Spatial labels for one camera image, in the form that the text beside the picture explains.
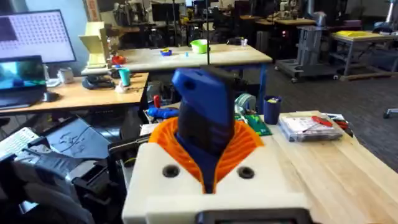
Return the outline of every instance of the mouse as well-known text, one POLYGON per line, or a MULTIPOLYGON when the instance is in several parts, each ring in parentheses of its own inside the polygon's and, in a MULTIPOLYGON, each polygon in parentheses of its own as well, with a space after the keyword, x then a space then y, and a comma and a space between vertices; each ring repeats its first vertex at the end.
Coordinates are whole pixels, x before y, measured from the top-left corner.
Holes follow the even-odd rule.
POLYGON ((58 93, 45 92, 43 95, 43 102, 54 102, 60 98, 58 93))

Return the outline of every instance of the green circuit board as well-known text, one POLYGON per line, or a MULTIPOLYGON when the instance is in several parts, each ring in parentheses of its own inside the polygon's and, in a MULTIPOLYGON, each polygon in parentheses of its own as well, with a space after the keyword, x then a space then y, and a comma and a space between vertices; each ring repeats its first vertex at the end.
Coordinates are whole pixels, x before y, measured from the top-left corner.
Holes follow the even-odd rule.
MULTIPOLYGON (((271 131, 267 127, 267 125, 262 121, 262 119, 254 114, 254 115, 244 115, 244 117, 248 121, 248 125, 259 135, 259 136, 268 136, 272 135, 271 131)), ((235 115, 235 120, 242 121, 242 117, 238 114, 235 115)))

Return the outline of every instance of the clear plastic box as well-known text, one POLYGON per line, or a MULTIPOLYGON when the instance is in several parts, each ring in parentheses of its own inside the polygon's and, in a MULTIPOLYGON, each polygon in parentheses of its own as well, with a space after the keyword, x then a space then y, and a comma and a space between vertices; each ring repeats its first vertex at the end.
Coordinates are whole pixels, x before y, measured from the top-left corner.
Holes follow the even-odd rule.
POLYGON ((279 116, 278 126, 289 142, 335 140, 343 136, 343 132, 337 124, 333 127, 326 127, 321 124, 315 125, 316 122, 312 124, 310 120, 311 116, 279 116), (311 128, 298 130, 296 119, 304 121, 311 128))

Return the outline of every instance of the blue cup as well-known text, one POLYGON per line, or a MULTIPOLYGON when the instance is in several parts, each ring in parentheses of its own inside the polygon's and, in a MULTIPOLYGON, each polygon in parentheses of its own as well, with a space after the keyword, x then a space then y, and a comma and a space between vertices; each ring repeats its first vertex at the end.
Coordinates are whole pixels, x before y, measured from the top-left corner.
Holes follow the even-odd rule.
POLYGON ((275 125, 278 123, 281 103, 282 98, 280 96, 264 97, 264 121, 267 124, 275 125))
POLYGON ((130 85, 130 69, 128 68, 121 68, 119 69, 120 79, 124 86, 130 85))

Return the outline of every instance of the wheel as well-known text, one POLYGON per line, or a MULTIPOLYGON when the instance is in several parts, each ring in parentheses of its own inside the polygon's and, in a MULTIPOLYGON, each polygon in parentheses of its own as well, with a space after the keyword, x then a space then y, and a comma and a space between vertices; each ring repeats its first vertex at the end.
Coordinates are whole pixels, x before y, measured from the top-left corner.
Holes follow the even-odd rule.
POLYGON ((389 119, 389 118, 390 118, 390 114, 387 113, 387 112, 385 112, 385 113, 383 114, 383 118, 384 118, 384 119, 389 119))

